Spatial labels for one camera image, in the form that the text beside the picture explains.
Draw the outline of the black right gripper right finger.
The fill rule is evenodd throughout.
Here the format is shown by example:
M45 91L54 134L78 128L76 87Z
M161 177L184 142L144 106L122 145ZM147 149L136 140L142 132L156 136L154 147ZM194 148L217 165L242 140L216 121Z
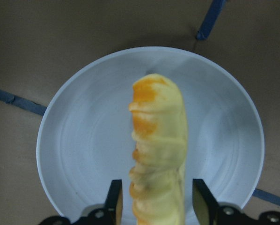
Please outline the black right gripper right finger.
M200 225L213 225L219 204L203 179L192 180L192 205Z

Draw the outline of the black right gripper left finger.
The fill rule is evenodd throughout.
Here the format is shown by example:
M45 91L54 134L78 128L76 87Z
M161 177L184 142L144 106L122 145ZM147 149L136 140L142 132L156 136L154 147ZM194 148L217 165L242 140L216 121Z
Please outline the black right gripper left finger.
M112 180L104 203L112 225L120 225L123 211L122 180Z

